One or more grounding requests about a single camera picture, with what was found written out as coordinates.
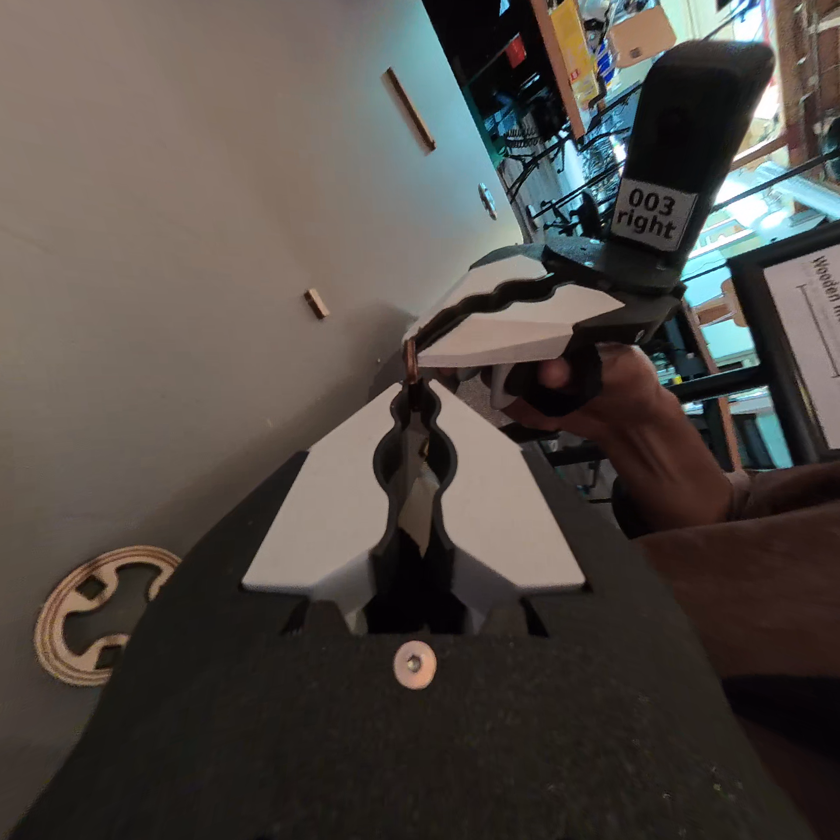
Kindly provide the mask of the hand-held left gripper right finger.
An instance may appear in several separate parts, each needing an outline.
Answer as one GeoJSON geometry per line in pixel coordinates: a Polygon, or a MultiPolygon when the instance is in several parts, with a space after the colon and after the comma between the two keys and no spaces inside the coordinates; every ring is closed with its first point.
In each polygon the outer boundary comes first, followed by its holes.
{"type": "Polygon", "coordinates": [[[582,590],[583,571],[521,448],[443,385],[430,389],[440,404],[436,428],[455,451],[440,506],[455,549],[451,591],[469,631],[523,596],[582,590]]]}

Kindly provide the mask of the cardboard box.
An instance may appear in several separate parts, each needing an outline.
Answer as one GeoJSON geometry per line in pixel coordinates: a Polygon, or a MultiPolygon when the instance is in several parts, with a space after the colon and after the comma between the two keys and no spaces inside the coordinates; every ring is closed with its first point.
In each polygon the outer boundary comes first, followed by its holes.
{"type": "Polygon", "coordinates": [[[617,69],[627,69],[672,49],[677,42],[660,2],[624,14],[606,27],[606,42],[617,69]]]}

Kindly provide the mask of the framed marker sign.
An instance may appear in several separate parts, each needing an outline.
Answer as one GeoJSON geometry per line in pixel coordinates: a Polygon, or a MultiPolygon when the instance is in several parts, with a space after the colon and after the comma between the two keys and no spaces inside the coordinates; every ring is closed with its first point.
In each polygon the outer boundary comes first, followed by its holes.
{"type": "Polygon", "coordinates": [[[839,223],[727,268],[793,464],[838,460],[839,223]]]}

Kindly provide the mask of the person's right hand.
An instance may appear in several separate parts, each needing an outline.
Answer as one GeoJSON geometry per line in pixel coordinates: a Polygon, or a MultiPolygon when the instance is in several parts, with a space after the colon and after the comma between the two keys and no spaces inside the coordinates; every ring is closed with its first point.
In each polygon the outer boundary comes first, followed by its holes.
{"type": "Polygon", "coordinates": [[[655,532],[726,521],[734,496],[728,474],[677,397],[659,383],[650,359],[617,343],[603,343],[598,352],[602,390],[578,411],[552,418],[519,398],[503,412],[522,426],[597,445],[655,532]]]}

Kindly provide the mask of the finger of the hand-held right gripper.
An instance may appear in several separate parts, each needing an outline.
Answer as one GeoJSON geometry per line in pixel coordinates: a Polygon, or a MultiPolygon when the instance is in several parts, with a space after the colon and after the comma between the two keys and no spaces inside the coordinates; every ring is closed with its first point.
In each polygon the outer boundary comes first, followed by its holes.
{"type": "Polygon", "coordinates": [[[497,315],[519,303],[549,299],[557,275],[540,259],[514,255],[469,269],[410,328],[417,349],[441,343],[448,349],[496,349],[492,337],[497,315]]]}
{"type": "Polygon", "coordinates": [[[623,301],[582,286],[561,286],[541,301],[516,301],[489,313],[473,313],[424,350],[422,368],[476,368],[547,361],[559,357],[579,323],[624,307],[623,301]]]}

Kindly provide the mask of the person's right forearm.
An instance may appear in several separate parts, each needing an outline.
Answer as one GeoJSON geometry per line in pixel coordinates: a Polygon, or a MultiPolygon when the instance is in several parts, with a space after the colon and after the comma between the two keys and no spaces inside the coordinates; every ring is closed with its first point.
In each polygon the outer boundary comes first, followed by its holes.
{"type": "Polygon", "coordinates": [[[620,479],[613,511],[722,678],[839,677],[838,461],[717,469],[718,520],[656,530],[620,479]]]}

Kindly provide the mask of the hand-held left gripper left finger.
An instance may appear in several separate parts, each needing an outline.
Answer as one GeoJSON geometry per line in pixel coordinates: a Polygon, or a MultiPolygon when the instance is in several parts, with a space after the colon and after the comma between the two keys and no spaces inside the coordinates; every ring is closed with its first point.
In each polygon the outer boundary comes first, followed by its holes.
{"type": "Polygon", "coordinates": [[[353,633],[375,594],[371,552],[390,501],[375,477],[377,446],[395,425],[393,384],[310,447],[245,573],[249,592],[332,602],[353,633]]]}

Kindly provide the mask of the yellow poster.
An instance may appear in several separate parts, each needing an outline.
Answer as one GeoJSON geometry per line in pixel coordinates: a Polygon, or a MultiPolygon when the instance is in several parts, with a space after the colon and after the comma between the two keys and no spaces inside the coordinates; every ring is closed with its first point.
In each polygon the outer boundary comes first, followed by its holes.
{"type": "Polygon", "coordinates": [[[587,114],[600,95],[596,63],[591,53],[578,3],[561,1],[550,14],[578,109],[587,114]]]}

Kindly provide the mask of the round wooden wheel part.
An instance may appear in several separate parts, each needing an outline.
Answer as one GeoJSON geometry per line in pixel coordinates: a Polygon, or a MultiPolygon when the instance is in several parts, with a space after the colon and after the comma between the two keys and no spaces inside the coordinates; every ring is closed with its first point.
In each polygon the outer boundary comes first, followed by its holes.
{"type": "Polygon", "coordinates": [[[36,619],[33,646],[40,667],[67,686],[104,686],[131,633],[101,635],[76,653],[67,642],[68,617],[92,614],[109,604],[119,591],[120,571],[132,566],[154,571],[143,592],[143,606],[147,606],[181,563],[182,558],[167,549],[141,544],[102,553],[70,571],[47,596],[36,619]]]}

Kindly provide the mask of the thin wooden strip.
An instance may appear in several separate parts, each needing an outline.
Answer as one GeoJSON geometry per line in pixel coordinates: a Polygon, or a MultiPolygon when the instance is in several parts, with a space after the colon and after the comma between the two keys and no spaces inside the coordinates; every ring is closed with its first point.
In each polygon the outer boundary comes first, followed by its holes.
{"type": "Polygon", "coordinates": [[[409,136],[423,154],[433,154],[437,141],[393,66],[384,69],[381,81],[409,136]]]}

